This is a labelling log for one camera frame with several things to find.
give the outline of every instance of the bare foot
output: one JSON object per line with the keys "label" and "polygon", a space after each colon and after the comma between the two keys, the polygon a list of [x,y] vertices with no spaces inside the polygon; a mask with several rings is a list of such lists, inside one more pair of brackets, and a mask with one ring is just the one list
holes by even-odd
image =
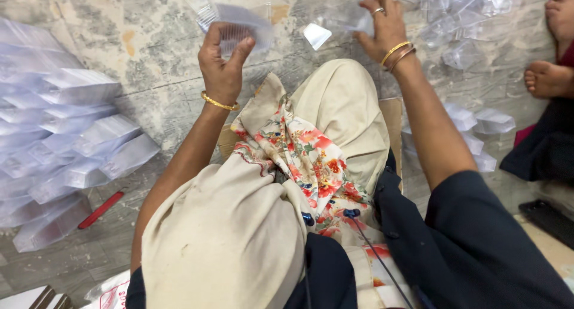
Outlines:
{"label": "bare foot", "polygon": [[574,0],[548,0],[545,7],[548,26],[558,41],[560,60],[574,40]]}
{"label": "bare foot", "polygon": [[524,81],[536,98],[574,97],[574,68],[534,62],[524,73]]}

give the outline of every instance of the gold bangle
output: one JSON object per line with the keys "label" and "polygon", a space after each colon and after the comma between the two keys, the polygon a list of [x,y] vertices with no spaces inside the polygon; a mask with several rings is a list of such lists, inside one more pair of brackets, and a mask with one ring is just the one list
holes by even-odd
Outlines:
{"label": "gold bangle", "polygon": [[393,49],[391,49],[387,55],[383,58],[383,61],[381,62],[381,67],[384,67],[384,63],[386,63],[387,59],[393,54],[393,52],[397,51],[397,49],[401,48],[404,45],[410,44],[410,41],[405,41],[403,43],[398,44],[396,47],[394,47]]}
{"label": "gold bangle", "polygon": [[206,100],[207,102],[217,106],[217,107],[221,107],[221,108],[226,109],[228,111],[237,111],[239,109],[239,103],[238,102],[235,102],[235,104],[233,106],[223,105],[223,104],[218,103],[218,102],[212,100],[211,98],[207,97],[207,92],[205,92],[205,91],[202,91],[201,98]]}
{"label": "gold bangle", "polygon": [[417,49],[414,48],[414,46],[412,46],[410,49],[406,50],[405,52],[402,53],[402,55],[400,57],[398,57],[398,59],[393,63],[393,65],[391,66],[391,68],[389,69],[389,72],[393,72],[394,67],[398,64],[398,62],[401,61],[401,59],[403,59],[406,55],[408,55],[409,53],[417,53]]}

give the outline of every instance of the woman's right hand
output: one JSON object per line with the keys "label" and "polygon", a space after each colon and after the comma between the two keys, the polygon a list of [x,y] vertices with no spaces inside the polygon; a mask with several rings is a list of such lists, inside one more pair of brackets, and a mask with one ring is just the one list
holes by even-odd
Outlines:
{"label": "woman's right hand", "polygon": [[402,18],[402,4],[395,0],[363,0],[360,5],[371,13],[379,7],[386,11],[386,14],[377,12],[373,15],[374,38],[364,32],[354,34],[369,57],[381,63],[391,49],[407,41],[405,21]]}

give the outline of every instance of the silver ring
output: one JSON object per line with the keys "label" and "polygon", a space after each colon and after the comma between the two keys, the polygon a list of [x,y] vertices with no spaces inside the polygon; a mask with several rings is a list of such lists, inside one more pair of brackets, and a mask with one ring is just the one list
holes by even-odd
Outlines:
{"label": "silver ring", "polygon": [[374,17],[375,13],[377,12],[382,12],[385,16],[387,15],[387,12],[382,7],[379,7],[377,10],[373,11],[371,15]]}

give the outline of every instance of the dark clothing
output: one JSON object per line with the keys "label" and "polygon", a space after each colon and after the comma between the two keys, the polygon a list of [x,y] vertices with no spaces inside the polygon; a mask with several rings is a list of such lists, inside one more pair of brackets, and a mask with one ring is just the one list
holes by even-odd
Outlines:
{"label": "dark clothing", "polygon": [[574,100],[555,98],[500,168],[527,181],[574,184]]}
{"label": "dark clothing", "polygon": [[[426,222],[401,195],[392,152],[375,190],[377,218],[394,261],[426,308],[574,308],[574,295],[504,209],[482,177],[456,173],[431,195]],[[354,271],[333,239],[309,233],[305,245],[312,308],[357,307]],[[145,308],[141,268],[127,309]],[[305,280],[285,308],[307,308]]]}

